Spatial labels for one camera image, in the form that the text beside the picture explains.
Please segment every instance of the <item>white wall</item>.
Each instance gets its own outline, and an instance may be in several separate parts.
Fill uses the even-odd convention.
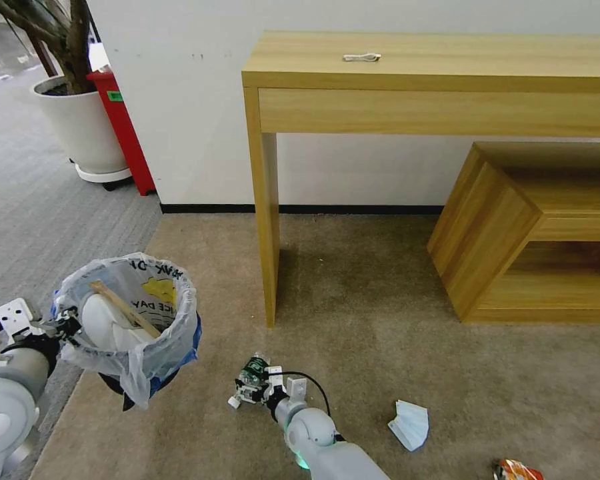
[[[263,29],[600,33],[600,0],[89,0],[163,203],[252,203],[240,70]],[[279,135],[281,203],[440,205],[471,139]]]

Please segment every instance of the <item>gray carpet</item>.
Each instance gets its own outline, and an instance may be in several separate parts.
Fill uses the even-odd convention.
[[[156,195],[78,178],[29,92],[44,75],[0,83],[0,305],[25,297],[42,312],[60,281],[93,258],[143,250],[160,217]],[[28,478],[80,373],[58,364],[38,449],[7,478]]]
[[[460,323],[425,249],[435,221],[281,215],[267,329],[254,216],[164,215],[147,251],[191,275],[199,360],[148,411],[123,413],[84,374],[31,480],[309,480],[266,408],[227,405],[254,351],[314,376],[339,431],[392,480],[487,480],[503,457],[600,480],[600,325]],[[429,409],[413,453],[387,428],[396,399]]]

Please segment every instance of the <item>wooden shelf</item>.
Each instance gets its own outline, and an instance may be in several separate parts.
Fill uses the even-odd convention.
[[[600,174],[506,172],[546,215],[600,215]]]
[[[529,243],[479,310],[600,309],[600,263],[578,242]]]
[[[474,145],[428,249],[463,321],[600,321],[600,144]]]

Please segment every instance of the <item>green label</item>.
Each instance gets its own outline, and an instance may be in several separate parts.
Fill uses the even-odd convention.
[[[107,91],[107,96],[109,97],[109,101],[123,101],[122,94],[119,91]]]

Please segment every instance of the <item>table drawer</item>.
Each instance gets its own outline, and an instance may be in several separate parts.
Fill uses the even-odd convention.
[[[533,232],[531,240],[600,241],[600,216],[546,218]]]
[[[259,89],[262,132],[600,137],[600,93]]]

